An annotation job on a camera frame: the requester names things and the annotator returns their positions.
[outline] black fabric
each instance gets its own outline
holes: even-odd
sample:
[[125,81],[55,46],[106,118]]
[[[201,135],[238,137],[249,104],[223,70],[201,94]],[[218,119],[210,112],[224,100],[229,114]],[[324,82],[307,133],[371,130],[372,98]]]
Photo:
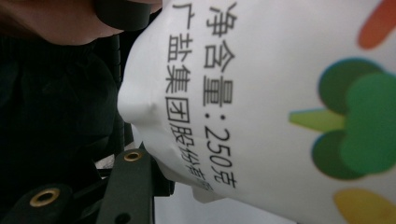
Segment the black fabric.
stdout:
[[93,48],[0,37],[0,218],[30,189],[68,179],[81,147],[111,134],[117,88]]

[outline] colorful logo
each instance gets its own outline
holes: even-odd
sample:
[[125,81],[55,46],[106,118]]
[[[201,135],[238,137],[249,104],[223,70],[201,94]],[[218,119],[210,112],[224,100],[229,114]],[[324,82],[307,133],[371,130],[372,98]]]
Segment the colorful logo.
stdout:
[[357,179],[396,163],[396,76],[347,59],[324,71],[318,93],[327,109],[293,112],[290,122],[325,133],[312,150],[323,174]]
[[349,224],[394,224],[396,205],[367,189],[343,189],[334,202]]

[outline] yellow shape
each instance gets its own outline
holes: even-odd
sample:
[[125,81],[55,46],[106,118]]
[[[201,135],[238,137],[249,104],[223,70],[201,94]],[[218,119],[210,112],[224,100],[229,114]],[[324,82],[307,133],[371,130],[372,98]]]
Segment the yellow shape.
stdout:
[[345,118],[328,109],[291,112],[289,121],[322,133],[344,129]]
[[349,224],[395,224],[396,206],[367,189],[344,189],[334,195]]

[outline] brass screw hole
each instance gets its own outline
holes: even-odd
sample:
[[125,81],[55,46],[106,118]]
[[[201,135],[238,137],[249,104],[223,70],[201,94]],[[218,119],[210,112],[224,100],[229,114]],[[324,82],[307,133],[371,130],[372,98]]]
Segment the brass screw hole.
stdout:
[[143,154],[139,152],[131,152],[124,156],[126,161],[138,161],[142,158]]
[[42,207],[53,203],[58,199],[60,193],[59,189],[43,189],[30,200],[30,205],[32,207]]

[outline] green circle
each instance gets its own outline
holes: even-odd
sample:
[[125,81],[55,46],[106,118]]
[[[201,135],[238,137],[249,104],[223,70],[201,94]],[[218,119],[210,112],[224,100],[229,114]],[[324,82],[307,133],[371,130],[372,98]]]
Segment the green circle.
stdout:
[[330,110],[339,114],[347,112],[347,91],[360,77],[381,73],[375,63],[363,59],[347,59],[326,69],[319,81],[320,99]]
[[364,174],[387,171],[396,163],[396,77],[359,79],[347,94],[347,104],[344,163]]
[[312,160],[325,175],[342,180],[358,179],[364,175],[350,170],[341,160],[340,145],[345,135],[342,130],[323,134],[314,144]]

